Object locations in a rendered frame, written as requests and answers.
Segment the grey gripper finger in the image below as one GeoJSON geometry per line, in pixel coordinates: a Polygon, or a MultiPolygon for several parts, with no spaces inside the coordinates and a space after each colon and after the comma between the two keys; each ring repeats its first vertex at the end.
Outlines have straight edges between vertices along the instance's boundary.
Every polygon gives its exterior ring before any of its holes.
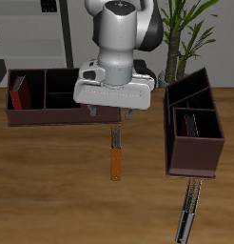
{"type": "Polygon", "coordinates": [[[131,116],[135,113],[136,109],[130,109],[128,112],[126,112],[125,120],[130,120],[131,116]]]}
{"type": "Polygon", "coordinates": [[[90,110],[90,116],[96,116],[97,109],[93,107],[91,104],[87,104],[88,109],[90,110]]]}

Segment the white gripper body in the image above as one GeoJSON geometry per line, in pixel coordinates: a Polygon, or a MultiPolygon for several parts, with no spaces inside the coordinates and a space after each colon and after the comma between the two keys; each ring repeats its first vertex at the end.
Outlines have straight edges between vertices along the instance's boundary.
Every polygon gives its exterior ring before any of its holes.
{"type": "Polygon", "coordinates": [[[78,79],[73,93],[76,103],[147,110],[155,80],[148,74],[134,73],[129,83],[106,85],[103,81],[78,79]]]}

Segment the dark brown desk caddy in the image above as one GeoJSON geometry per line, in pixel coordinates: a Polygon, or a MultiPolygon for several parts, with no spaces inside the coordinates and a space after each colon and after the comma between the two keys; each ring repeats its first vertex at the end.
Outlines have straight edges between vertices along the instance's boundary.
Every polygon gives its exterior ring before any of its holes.
{"type": "Polygon", "coordinates": [[[205,68],[166,87],[164,98],[166,175],[213,179],[224,132],[205,68]],[[181,136],[184,114],[194,114],[198,137],[181,136]]]}
{"type": "Polygon", "coordinates": [[[78,69],[9,70],[6,112],[10,127],[74,125],[74,124],[121,124],[119,108],[95,106],[96,115],[90,115],[85,104],[73,100],[78,69]],[[31,107],[16,110],[10,98],[10,87],[17,76],[28,81],[31,107]]]}

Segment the red book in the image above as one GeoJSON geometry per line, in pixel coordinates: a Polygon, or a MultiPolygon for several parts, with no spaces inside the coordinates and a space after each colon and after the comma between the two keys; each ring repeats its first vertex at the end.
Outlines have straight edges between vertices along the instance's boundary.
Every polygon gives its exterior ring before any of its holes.
{"type": "Polygon", "coordinates": [[[198,130],[194,114],[184,114],[181,136],[198,137],[198,130]]]}
{"type": "Polygon", "coordinates": [[[28,110],[31,107],[28,80],[25,75],[17,75],[10,87],[10,98],[16,110],[28,110]]]}

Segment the grey book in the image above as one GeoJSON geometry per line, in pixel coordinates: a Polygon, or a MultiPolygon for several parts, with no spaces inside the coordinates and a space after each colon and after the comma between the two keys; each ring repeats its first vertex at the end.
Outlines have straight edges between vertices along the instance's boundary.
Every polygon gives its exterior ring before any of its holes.
{"type": "Polygon", "coordinates": [[[187,244],[193,220],[196,214],[199,194],[202,187],[202,179],[190,178],[185,192],[185,200],[182,208],[175,241],[178,244],[187,244]]]}

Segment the green pot plant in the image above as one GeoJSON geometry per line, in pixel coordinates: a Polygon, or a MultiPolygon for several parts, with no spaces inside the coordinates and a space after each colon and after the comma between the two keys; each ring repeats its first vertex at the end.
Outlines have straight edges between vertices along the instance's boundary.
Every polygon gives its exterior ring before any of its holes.
{"type": "Polygon", "coordinates": [[[164,42],[168,45],[166,69],[158,75],[158,86],[165,88],[167,85],[185,77],[186,61],[199,57],[197,50],[203,45],[214,43],[215,39],[209,39],[213,27],[207,29],[198,36],[204,20],[194,26],[190,23],[208,8],[214,6],[219,0],[207,0],[198,2],[188,10],[187,0],[168,0],[169,12],[162,9],[166,25],[164,42]]]}

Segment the white shelf unit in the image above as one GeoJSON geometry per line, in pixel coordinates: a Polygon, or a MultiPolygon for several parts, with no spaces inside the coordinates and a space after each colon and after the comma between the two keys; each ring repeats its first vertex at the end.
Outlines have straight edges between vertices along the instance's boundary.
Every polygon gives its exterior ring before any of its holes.
{"type": "Polygon", "coordinates": [[[68,0],[56,6],[42,12],[40,0],[0,0],[0,59],[60,60],[57,66],[72,68],[68,0]]]}

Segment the black box on shelf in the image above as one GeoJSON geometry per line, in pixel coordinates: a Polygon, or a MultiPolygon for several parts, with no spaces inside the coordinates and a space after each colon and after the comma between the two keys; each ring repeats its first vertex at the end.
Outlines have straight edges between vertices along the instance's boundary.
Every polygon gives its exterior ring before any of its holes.
{"type": "Polygon", "coordinates": [[[42,12],[57,12],[56,0],[40,0],[42,12]]]}

